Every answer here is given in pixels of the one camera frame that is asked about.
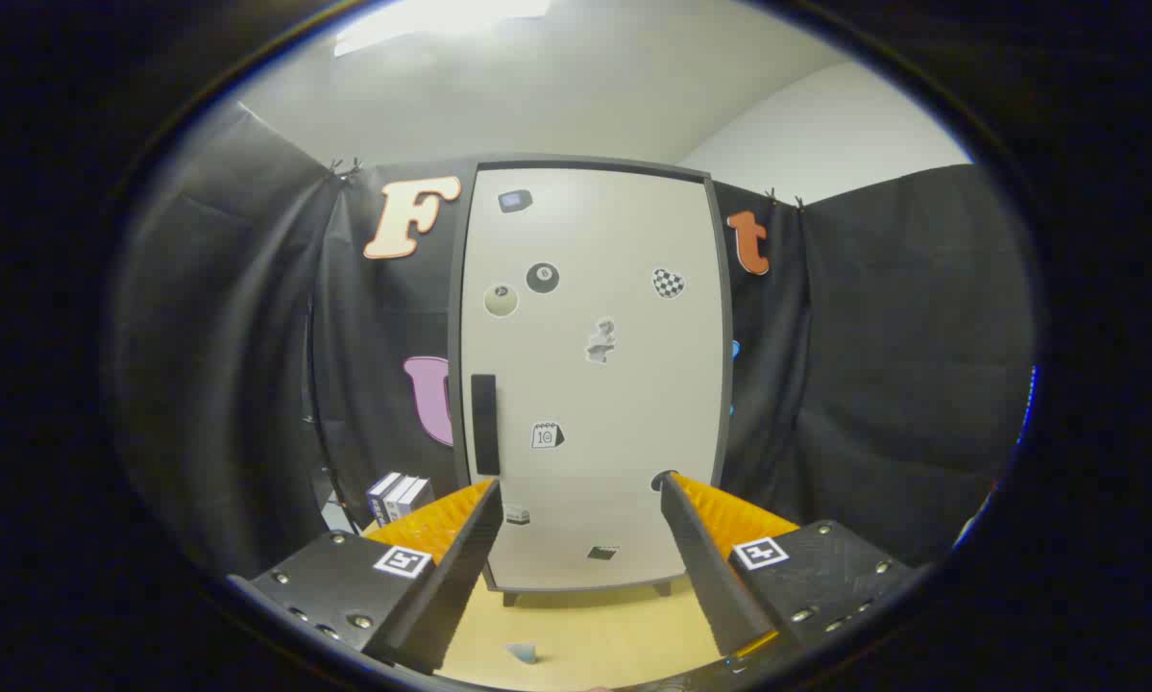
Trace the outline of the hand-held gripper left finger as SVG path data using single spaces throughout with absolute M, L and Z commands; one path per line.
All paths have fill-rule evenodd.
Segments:
M 501 526 L 500 482 L 473 482 L 366 535 L 325 531 L 228 581 L 318 647 L 429 675 L 444 666 Z

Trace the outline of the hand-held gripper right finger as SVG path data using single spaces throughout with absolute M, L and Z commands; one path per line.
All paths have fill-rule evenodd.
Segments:
M 920 581 L 920 568 L 839 522 L 799 526 L 673 470 L 660 473 L 659 492 L 664 520 L 726 660 L 821 649 Z

